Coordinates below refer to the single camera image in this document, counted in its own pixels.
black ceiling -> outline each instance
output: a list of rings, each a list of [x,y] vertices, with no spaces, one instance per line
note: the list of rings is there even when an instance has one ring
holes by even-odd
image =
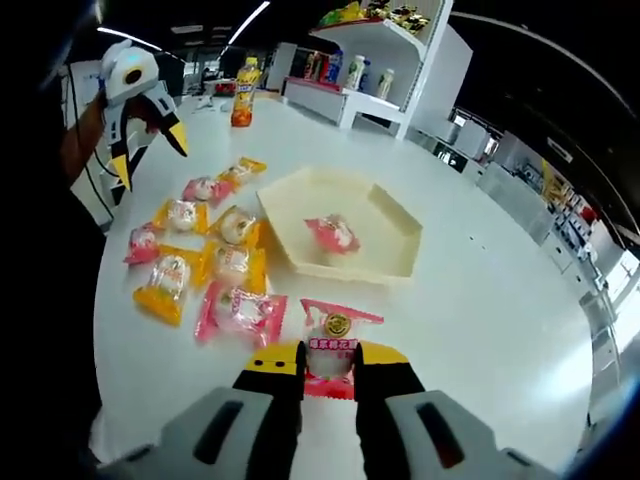
[[[195,41],[221,48],[261,3],[111,0],[104,7],[104,25],[170,51],[182,51],[185,42]],[[272,0],[235,45],[269,48],[278,41],[317,45],[308,30],[326,11],[346,3]],[[513,131],[547,157],[596,208],[636,231],[628,210],[640,223],[640,70],[636,66],[640,2],[457,0],[453,10],[524,26],[548,38],[590,65],[622,96],[627,107],[583,67],[539,41],[475,20],[455,16],[449,20],[474,51],[458,104],[500,129]],[[172,26],[189,24],[203,25],[203,31],[171,32]],[[547,147],[547,137],[569,150],[574,161],[560,160]]]

